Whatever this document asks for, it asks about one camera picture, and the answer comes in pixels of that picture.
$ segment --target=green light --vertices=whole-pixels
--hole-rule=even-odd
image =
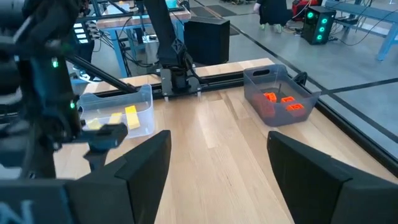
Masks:
[[[52,66],[53,66],[54,68],[58,68],[59,64],[58,64],[57,61],[54,61],[54,62],[52,62]]]

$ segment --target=gray floor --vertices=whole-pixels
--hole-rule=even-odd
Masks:
[[[217,0],[199,0],[202,4],[209,6],[220,4],[223,7],[235,12],[238,16],[226,17],[233,25],[241,29],[244,33],[261,43],[270,51],[288,60],[292,65],[301,71],[308,72],[310,77],[323,88],[332,90],[335,88],[355,86],[381,80],[388,80],[398,77],[398,46],[390,49],[386,59],[382,62],[376,60],[376,55],[382,44],[383,38],[375,35],[368,35],[360,44],[349,47],[340,41],[329,42],[326,45],[313,46],[305,40],[291,33],[283,32],[276,34],[270,27],[265,30],[259,29],[258,16],[252,14],[253,3],[235,6]],[[288,0],[288,7],[291,7],[291,0]],[[388,4],[389,0],[375,0],[373,7],[387,10],[398,9],[398,4]],[[191,7],[198,7],[195,1],[190,1]],[[377,21],[367,19],[367,24],[376,24]],[[380,28],[388,29],[390,24],[379,23]],[[366,33],[352,30],[344,39],[343,33],[336,36],[342,38],[347,44],[360,41]],[[147,46],[146,55],[140,54],[143,61],[154,61],[156,45]],[[257,46],[242,34],[231,36],[229,61],[237,62],[268,57],[276,63],[281,63],[267,51]],[[101,50],[93,55],[93,64],[102,68],[106,72],[119,77],[119,68],[113,50],[108,46],[102,45]],[[130,65],[135,75],[147,73],[143,69],[137,69],[133,64]],[[307,87],[312,91],[319,91],[312,83],[307,83]],[[346,91],[337,93],[347,104],[353,106],[365,116],[382,126],[385,130],[392,133],[393,138],[386,137],[383,133],[372,127],[369,123],[362,120],[352,111],[348,110],[331,97],[324,95],[321,100],[332,106],[334,110],[343,115],[347,120],[360,128],[379,145],[384,147],[390,154],[398,158],[398,96],[396,94],[398,83],[381,85],[361,90]]]

